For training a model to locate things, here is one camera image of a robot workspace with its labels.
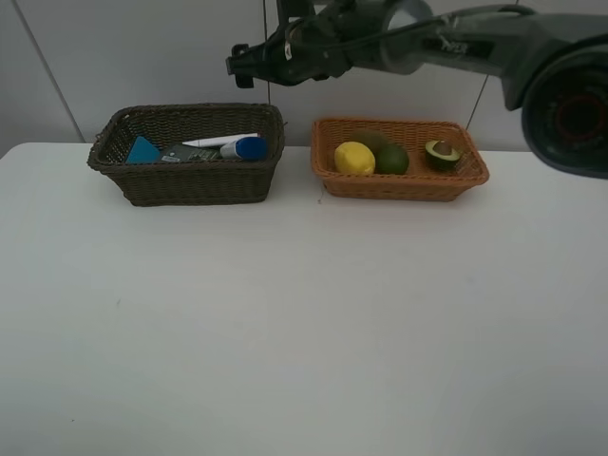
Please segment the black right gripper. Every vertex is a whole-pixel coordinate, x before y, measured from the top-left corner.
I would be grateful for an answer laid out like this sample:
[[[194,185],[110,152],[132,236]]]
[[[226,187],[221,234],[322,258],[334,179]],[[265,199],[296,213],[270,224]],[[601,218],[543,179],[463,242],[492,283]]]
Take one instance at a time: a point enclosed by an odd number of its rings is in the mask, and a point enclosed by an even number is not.
[[[227,72],[240,88],[255,80],[297,86],[308,80],[338,78],[353,67],[345,50],[340,16],[355,10],[354,1],[278,1],[278,26],[256,46],[237,44],[226,59]]]

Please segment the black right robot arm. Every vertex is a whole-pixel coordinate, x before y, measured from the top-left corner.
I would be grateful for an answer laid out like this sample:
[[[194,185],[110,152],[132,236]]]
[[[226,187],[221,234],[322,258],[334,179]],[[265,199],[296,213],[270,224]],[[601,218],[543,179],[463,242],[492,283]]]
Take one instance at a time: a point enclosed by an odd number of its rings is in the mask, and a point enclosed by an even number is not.
[[[241,88],[296,86],[358,67],[410,75],[423,65],[494,76],[532,152],[582,177],[607,176],[607,19],[517,5],[434,13],[424,1],[280,1],[263,43],[238,44]]]

